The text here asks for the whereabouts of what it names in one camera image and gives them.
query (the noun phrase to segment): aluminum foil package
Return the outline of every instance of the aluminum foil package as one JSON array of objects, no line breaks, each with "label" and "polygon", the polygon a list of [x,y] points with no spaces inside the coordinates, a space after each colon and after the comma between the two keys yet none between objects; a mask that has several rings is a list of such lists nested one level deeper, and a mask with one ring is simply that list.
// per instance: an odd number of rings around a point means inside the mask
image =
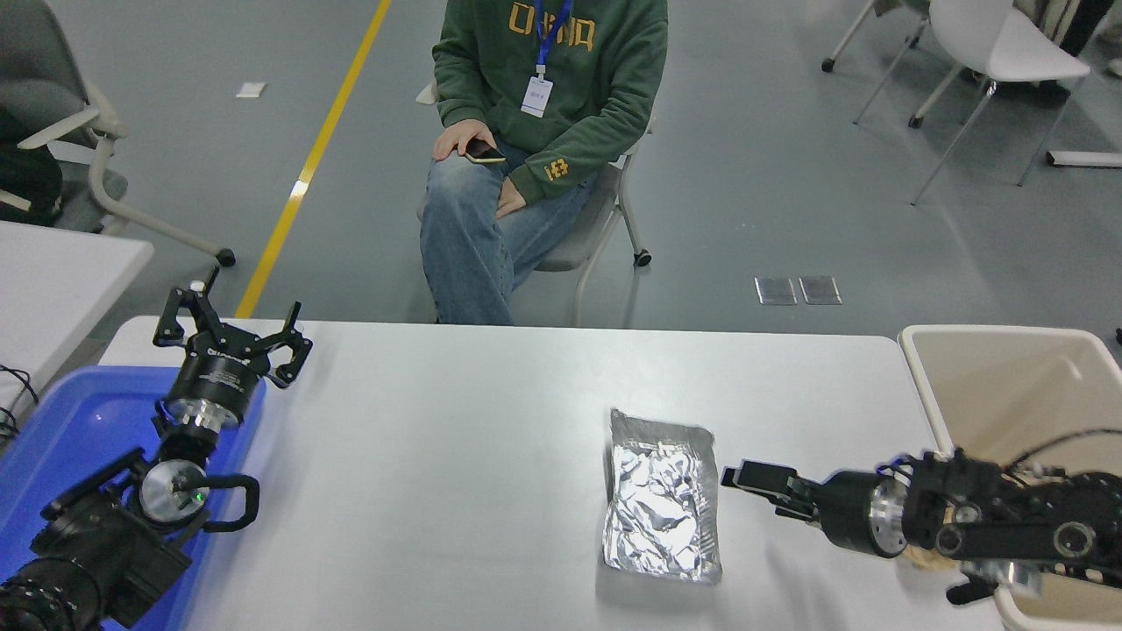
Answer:
[{"label": "aluminum foil package", "polygon": [[712,433],[611,411],[608,567],[692,583],[720,580]]}]

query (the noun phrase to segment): white table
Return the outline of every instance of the white table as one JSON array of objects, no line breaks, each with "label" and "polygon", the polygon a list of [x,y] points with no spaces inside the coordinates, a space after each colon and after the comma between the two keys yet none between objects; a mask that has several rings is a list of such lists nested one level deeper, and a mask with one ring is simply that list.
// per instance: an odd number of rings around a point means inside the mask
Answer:
[{"label": "white table", "polygon": [[[256,332],[278,322],[233,321]],[[700,424],[719,466],[821,479],[934,445],[900,348],[872,337],[306,322],[245,472],[261,512],[217,536],[186,629],[999,630],[951,574],[831,546],[723,488],[716,587],[600,563],[613,406]],[[102,363],[178,365],[126,323]]]},{"label": "white table", "polygon": [[[147,241],[0,221],[0,364],[43,386],[153,255]],[[19,410],[22,384],[0,374],[0,406]]]}]

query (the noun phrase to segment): black bag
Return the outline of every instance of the black bag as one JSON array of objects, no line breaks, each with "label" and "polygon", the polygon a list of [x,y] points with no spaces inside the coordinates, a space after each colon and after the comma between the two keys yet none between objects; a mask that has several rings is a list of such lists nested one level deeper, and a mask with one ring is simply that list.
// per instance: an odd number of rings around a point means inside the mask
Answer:
[{"label": "black bag", "polygon": [[46,147],[16,146],[33,132],[0,108],[0,219],[53,226],[62,214],[63,172]]}]

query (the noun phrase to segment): robotic arm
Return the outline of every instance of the robotic arm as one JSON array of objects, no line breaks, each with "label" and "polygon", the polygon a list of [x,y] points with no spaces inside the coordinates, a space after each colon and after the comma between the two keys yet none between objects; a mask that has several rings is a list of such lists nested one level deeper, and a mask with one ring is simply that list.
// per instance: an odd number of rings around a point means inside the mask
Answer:
[{"label": "robotic arm", "polygon": [[[183,546],[200,531],[231,532],[257,516],[259,485],[248,475],[206,473],[220,431],[240,427],[263,377],[287,387],[312,349],[295,329],[293,304],[282,331],[261,338],[222,323],[206,283],[175,289],[159,319],[156,346],[182,346],[186,358],[168,395],[156,402],[160,438],[155,457],[136,448],[80,482],[40,515],[31,541],[37,558],[0,585],[0,629],[91,631],[112,618],[131,628],[191,566]],[[181,310],[197,332],[184,340]],[[272,369],[280,347],[288,363]],[[211,521],[211,492],[243,488],[246,509],[233,521]]]},{"label": "robotic arm", "polygon": [[775,514],[820,527],[842,548],[892,558],[912,545],[963,561],[968,583],[947,591],[953,604],[999,585],[1039,594],[1042,573],[1122,587],[1122,479],[1111,474],[1002,468],[959,449],[824,483],[744,460],[721,485],[765,497]]}]

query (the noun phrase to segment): id badge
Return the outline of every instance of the id badge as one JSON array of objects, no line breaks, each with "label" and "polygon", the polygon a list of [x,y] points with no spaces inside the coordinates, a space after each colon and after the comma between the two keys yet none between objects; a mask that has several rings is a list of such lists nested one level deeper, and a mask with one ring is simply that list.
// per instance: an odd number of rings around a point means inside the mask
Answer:
[{"label": "id badge", "polygon": [[552,81],[531,76],[530,85],[526,88],[526,98],[522,100],[522,111],[542,118],[545,116],[545,106],[550,102],[550,92],[552,91]]}]

